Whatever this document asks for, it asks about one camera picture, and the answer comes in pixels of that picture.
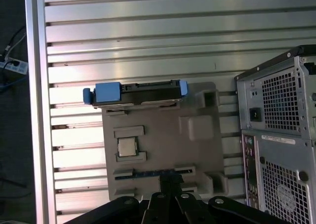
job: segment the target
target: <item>power strip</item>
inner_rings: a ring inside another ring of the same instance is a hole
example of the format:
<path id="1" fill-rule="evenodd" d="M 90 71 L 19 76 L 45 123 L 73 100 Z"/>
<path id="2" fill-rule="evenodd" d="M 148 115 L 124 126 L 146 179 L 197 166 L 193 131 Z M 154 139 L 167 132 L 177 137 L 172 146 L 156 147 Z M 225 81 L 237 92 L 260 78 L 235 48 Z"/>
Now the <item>power strip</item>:
<path id="1" fill-rule="evenodd" d="M 0 62 L 0 68 L 3 68 L 8 61 L 18 61 L 20 64 L 18 66 L 14 66 L 13 64 L 9 63 L 5 67 L 6 70 L 12 71 L 12 72 L 17 72 L 23 75 L 26 75 L 29 69 L 29 64 L 27 62 L 23 62 L 18 59 L 14 58 L 8 58 L 7 61 L 5 62 Z"/>

